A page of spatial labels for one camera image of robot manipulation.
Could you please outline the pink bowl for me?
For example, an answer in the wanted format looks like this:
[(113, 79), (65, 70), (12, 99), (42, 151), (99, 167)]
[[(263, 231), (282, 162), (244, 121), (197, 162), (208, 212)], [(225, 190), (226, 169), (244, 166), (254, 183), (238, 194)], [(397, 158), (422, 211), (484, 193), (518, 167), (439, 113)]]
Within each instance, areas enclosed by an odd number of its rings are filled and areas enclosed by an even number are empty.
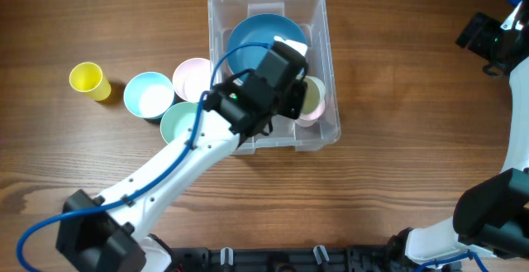
[(201, 94), (210, 88), (211, 75), (210, 60), (204, 58), (185, 60), (173, 73), (174, 91), (184, 101), (197, 103)]

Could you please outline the mint green bowl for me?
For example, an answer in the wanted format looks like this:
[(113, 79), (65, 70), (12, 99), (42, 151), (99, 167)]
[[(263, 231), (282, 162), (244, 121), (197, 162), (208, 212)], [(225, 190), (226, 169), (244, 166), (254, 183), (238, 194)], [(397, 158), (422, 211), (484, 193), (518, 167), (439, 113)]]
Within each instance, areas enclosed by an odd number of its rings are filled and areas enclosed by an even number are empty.
[(160, 122), (160, 134), (167, 144), (192, 129), (197, 109), (196, 103), (181, 102), (165, 112)]

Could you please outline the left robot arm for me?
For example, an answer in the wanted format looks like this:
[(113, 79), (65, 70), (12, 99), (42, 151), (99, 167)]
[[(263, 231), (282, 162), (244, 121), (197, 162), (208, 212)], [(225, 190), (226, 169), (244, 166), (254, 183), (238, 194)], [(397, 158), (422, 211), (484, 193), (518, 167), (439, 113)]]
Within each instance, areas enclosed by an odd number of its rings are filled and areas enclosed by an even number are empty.
[(206, 170), (226, 158), (273, 116), (297, 115), (302, 77), (273, 81), (246, 73), (204, 92), (183, 131), (136, 172), (97, 197), (83, 190), (64, 202), (57, 251), (78, 271), (166, 271), (173, 257), (150, 233), (166, 208)]

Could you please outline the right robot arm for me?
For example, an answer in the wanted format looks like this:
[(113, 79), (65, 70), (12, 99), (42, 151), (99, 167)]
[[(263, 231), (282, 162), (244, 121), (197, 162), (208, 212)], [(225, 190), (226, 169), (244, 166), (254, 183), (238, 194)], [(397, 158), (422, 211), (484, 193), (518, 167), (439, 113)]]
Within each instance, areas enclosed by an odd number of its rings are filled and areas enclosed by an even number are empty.
[(459, 38), (485, 54), (485, 70), (508, 76), (512, 120), (508, 152), (502, 171), (468, 189), (454, 215), (437, 224), (410, 231), (404, 256), (415, 271), (440, 269), (462, 260), (482, 265), (484, 258), (528, 257), (528, 12), (518, 8), (491, 32), (468, 25)]

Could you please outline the dark blue plate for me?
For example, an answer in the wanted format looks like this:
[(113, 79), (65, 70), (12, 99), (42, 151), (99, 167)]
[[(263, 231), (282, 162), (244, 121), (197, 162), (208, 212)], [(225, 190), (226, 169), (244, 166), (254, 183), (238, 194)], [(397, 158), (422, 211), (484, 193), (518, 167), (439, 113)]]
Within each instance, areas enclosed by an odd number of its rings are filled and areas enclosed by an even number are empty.
[[(307, 55), (308, 42), (301, 28), (287, 17), (269, 13), (249, 17), (238, 24), (228, 38), (226, 49), (231, 51), (247, 43), (271, 45), (275, 39), (292, 45), (301, 55)], [(267, 49), (259, 46), (245, 47), (230, 55), (227, 63), (233, 74), (243, 69), (257, 69), (266, 52)]]

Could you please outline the yellow cup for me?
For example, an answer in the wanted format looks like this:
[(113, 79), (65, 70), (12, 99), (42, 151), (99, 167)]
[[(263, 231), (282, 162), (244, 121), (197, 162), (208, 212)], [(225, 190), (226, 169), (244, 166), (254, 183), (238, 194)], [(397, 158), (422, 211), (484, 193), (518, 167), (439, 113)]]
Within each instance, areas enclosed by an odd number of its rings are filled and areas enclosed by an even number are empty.
[(102, 69), (93, 62), (76, 65), (69, 74), (69, 83), (74, 90), (97, 102), (107, 99), (112, 91)]

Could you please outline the cream cup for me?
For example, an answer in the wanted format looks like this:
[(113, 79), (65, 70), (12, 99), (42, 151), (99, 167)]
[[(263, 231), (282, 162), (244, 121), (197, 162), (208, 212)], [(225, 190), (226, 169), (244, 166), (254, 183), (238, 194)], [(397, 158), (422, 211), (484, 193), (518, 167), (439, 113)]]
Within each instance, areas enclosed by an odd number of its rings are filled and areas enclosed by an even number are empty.
[(308, 114), (316, 109), (318, 103), (325, 101), (326, 87), (317, 77), (306, 76), (304, 81), (307, 83), (307, 93), (301, 114)]

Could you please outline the pink cup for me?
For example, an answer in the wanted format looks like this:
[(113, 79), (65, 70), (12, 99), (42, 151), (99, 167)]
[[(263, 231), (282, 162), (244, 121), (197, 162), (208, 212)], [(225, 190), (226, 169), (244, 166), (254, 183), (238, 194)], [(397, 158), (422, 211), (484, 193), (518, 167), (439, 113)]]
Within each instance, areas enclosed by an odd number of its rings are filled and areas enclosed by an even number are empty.
[(325, 112), (326, 102), (322, 100), (318, 103), (316, 109), (308, 114), (301, 114), (294, 122), (301, 127), (309, 127), (317, 122), (319, 117)]

